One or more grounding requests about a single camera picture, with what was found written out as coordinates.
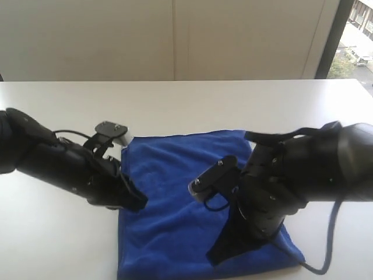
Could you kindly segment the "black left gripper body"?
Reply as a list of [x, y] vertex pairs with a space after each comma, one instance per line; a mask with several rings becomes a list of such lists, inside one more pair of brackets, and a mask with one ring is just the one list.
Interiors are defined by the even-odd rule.
[[39, 143], [37, 178], [95, 206], [112, 209], [125, 206], [119, 161], [111, 156], [96, 158], [76, 143]]

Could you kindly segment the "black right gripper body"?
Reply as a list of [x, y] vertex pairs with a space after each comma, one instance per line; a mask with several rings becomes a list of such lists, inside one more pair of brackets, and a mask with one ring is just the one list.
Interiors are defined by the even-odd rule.
[[286, 216], [309, 201], [309, 138], [248, 136], [255, 147], [242, 169], [235, 194], [233, 225], [244, 242], [266, 242]]

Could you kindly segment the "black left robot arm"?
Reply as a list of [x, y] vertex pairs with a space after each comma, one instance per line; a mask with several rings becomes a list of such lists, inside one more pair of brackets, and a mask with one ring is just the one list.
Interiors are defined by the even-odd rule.
[[121, 162], [105, 157], [108, 148], [127, 146], [128, 128], [103, 121], [83, 145], [58, 137], [26, 113], [15, 108], [1, 111], [1, 173], [15, 170], [108, 209], [138, 212], [148, 199]]

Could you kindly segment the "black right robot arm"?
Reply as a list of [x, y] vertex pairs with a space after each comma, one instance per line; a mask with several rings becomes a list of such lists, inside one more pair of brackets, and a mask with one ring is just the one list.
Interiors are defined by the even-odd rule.
[[255, 148], [244, 167], [227, 155], [209, 169], [208, 185], [227, 200], [228, 219], [207, 252], [213, 265], [277, 244], [287, 216], [314, 201], [332, 201], [327, 249], [345, 201], [372, 201], [372, 126], [300, 128], [285, 134], [248, 131]]

